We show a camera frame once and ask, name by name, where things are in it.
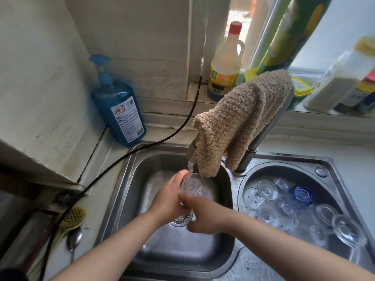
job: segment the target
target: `sink drain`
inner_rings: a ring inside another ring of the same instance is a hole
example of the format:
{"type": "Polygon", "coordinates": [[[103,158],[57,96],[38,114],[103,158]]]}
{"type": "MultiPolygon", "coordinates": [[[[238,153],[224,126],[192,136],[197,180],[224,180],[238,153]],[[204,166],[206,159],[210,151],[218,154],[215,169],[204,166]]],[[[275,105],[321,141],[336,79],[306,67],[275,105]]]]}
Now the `sink drain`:
{"type": "Polygon", "coordinates": [[[192,217],[193,217],[193,212],[191,211],[187,215],[178,217],[176,220],[170,222],[170,224],[172,226],[175,226],[175,227],[183,227],[183,226],[187,225],[188,222],[190,222],[192,217]]]}

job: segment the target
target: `forearm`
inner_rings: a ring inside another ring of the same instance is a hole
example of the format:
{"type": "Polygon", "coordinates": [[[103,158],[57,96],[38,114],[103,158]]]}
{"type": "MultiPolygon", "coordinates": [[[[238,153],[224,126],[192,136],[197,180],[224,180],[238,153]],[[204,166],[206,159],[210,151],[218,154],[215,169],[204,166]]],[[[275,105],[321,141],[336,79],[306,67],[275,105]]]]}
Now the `forearm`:
{"type": "Polygon", "coordinates": [[[144,213],[56,275],[52,281],[117,281],[160,225],[144,213]]]}
{"type": "Polygon", "coordinates": [[[375,276],[331,252],[289,236],[239,212],[231,212],[226,232],[286,280],[375,280],[375,276]]]}

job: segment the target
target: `black cable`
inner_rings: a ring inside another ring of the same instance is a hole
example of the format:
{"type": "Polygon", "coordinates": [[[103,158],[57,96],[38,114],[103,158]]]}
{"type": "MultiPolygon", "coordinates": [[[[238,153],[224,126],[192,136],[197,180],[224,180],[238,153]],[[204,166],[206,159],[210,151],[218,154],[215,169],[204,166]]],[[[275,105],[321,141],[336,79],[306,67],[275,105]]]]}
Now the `black cable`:
{"type": "Polygon", "coordinates": [[[96,179],[94,179],[82,192],[80,192],[77,197],[74,199],[74,201],[68,206],[68,208],[64,211],[64,213],[61,215],[61,217],[59,218],[59,220],[57,221],[56,225],[55,225],[55,228],[53,229],[52,231],[52,234],[51,234],[51,237],[49,239],[49,242],[48,242],[48,245],[47,245],[47,249],[44,253],[44,257],[43,257],[43,264],[42,264],[42,268],[40,270],[40,276],[39,276],[39,281],[43,281],[43,278],[44,278],[44,274],[45,274],[45,270],[47,268],[47,263],[48,263],[48,257],[49,257],[49,253],[51,251],[51,247],[52,247],[52,243],[53,243],[53,240],[55,238],[55,235],[57,233],[57,230],[59,229],[59,225],[60,223],[64,220],[64,218],[66,217],[66,215],[69,213],[69,211],[73,208],[73,206],[78,202],[79,199],[81,199],[83,197],[83,195],[94,185],[98,182],[99,179],[101,179],[103,177],[103,175],[105,175],[111,168],[113,168],[115,165],[117,165],[119,162],[121,162],[123,159],[129,157],[130,155],[138,152],[138,151],[141,151],[141,150],[144,150],[144,149],[147,149],[147,148],[150,148],[152,146],[155,146],[155,145],[158,145],[158,144],[161,144],[169,139],[171,139],[173,136],[175,136],[178,132],[180,132],[182,130],[182,128],[185,127],[185,125],[187,124],[187,122],[190,120],[191,118],[191,115],[193,114],[193,111],[195,109],[195,106],[196,106],[196,102],[198,101],[198,96],[199,96],[199,89],[201,88],[201,83],[202,83],[202,76],[199,77],[199,82],[198,82],[198,89],[196,90],[196,95],[195,95],[195,99],[194,99],[194,103],[193,103],[193,107],[191,108],[190,110],[190,113],[188,115],[188,117],[186,118],[185,122],[181,125],[181,127],[179,129],[177,129],[176,132],[174,132],[172,135],[169,135],[168,137],[164,138],[163,140],[160,140],[158,142],[154,142],[154,143],[151,143],[151,144],[148,144],[146,146],[143,146],[143,147],[140,147],[138,149],[135,149],[129,153],[127,153],[126,155],[122,156],[121,158],[119,158],[117,161],[115,161],[112,165],[110,165],[108,168],[106,168],[101,174],[99,174],[97,176],[96,179]]]}

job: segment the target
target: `fuzzy beige cloth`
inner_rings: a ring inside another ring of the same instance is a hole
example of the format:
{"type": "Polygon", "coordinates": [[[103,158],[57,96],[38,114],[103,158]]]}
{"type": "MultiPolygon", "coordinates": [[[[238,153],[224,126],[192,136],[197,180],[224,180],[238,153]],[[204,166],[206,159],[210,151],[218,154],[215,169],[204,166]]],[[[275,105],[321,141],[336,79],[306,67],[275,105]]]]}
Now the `fuzzy beige cloth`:
{"type": "Polygon", "coordinates": [[[215,108],[198,114],[194,128],[200,133],[196,146],[200,174],[216,176],[225,151],[225,166],[235,170],[248,145],[283,105],[291,87],[287,71],[266,72],[235,87],[215,108]]]}

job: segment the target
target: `person's left hand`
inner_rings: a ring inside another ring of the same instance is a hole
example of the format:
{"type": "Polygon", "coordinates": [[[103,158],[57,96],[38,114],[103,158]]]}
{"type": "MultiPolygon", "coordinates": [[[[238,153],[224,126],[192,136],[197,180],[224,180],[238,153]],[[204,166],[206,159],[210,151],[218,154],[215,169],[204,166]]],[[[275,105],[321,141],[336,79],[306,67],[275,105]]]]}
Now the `person's left hand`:
{"type": "Polygon", "coordinates": [[[187,174],[187,170],[180,170],[155,195],[148,212],[156,216],[160,227],[190,212],[179,202],[180,184],[187,174]]]}

